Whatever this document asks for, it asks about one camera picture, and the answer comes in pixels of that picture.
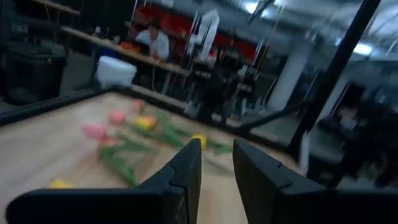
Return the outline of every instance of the white shirt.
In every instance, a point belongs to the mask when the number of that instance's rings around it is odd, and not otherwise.
[[[159,31],[159,34],[156,40],[152,41],[150,39],[149,30],[141,31],[136,40],[142,42],[143,44],[147,44],[150,47],[150,53],[156,53],[161,59],[167,59],[169,57],[169,38],[166,34]]]

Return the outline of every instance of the man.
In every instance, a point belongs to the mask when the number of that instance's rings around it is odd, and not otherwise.
[[[136,41],[147,44],[150,48],[150,55],[154,58],[166,60],[169,57],[169,38],[160,31],[160,25],[157,21],[151,21],[148,29],[141,31]]]

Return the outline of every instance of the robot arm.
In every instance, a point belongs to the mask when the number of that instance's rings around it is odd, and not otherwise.
[[[205,38],[203,48],[200,52],[199,59],[205,61],[213,45],[213,41],[216,37],[218,24],[220,23],[220,17],[218,16],[217,10],[211,10],[207,12],[202,18],[199,25],[199,31],[197,35],[192,35],[190,38],[190,45],[193,47],[195,44],[200,44]]]

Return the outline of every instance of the wooden table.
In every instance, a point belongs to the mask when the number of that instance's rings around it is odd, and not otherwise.
[[[152,65],[154,67],[161,68],[163,70],[168,71],[167,76],[166,76],[166,81],[164,82],[164,85],[163,85],[163,90],[162,90],[163,94],[166,94],[172,73],[175,73],[178,75],[183,75],[185,77],[187,77],[190,73],[188,70],[180,67],[179,65],[176,65],[173,63],[162,62],[162,61],[160,61],[158,59],[154,59],[148,55],[142,55],[142,54],[134,52],[132,50],[123,49],[121,46],[116,45],[116,44],[110,42],[109,40],[100,39],[98,37],[88,35],[84,32],[72,29],[70,27],[62,27],[62,30],[68,34],[85,39],[85,40],[90,41],[91,43],[94,43],[96,45],[96,48],[94,49],[94,51],[91,55],[93,69],[91,71],[91,79],[90,79],[89,84],[91,84],[93,82],[94,77],[95,77],[96,61],[98,59],[98,54],[99,54],[98,47],[105,47],[107,49],[111,49],[111,50],[113,50],[117,53],[120,53],[126,57],[133,58],[133,59],[139,60],[141,62],[147,63],[149,65]]]
[[[87,139],[81,126],[85,123],[107,124],[111,110],[129,111],[131,104],[131,99],[126,96],[107,93],[0,128],[1,211],[4,213],[7,203],[14,197],[46,187],[57,178],[81,188],[126,187],[118,175],[97,159],[98,143]],[[160,110],[155,106],[149,108]],[[206,133],[219,142],[232,145],[234,136],[163,112],[175,125]],[[297,164],[285,154],[266,147],[259,148],[300,172]],[[145,161],[145,166],[136,171],[139,180],[142,182],[150,177],[174,154],[175,151],[161,147],[157,154]],[[214,159],[233,172],[231,154],[214,156]],[[217,172],[211,164],[202,164],[198,223],[247,223],[233,173]]]
[[[57,9],[57,10],[62,11],[62,12],[66,12],[66,13],[72,14],[74,16],[80,16],[80,12],[79,11],[76,11],[76,10],[72,9],[71,7],[69,7],[69,6],[63,6],[63,5],[61,5],[59,3],[56,3],[56,2],[53,2],[53,1],[49,1],[49,0],[31,0],[31,1],[43,4],[45,6],[51,7],[53,9]]]

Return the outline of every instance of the pink tulip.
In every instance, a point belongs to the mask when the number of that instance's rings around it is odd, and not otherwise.
[[[85,124],[83,125],[82,129],[87,137],[95,139],[97,141],[107,138],[106,126],[98,124]]]
[[[144,100],[140,100],[140,99],[135,99],[132,102],[132,105],[133,105],[134,112],[140,113],[144,109],[145,101]]]
[[[119,110],[112,110],[110,115],[111,124],[123,124],[126,114]]]
[[[99,142],[102,146],[118,146],[122,144],[121,141],[115,138],[104,138]]]

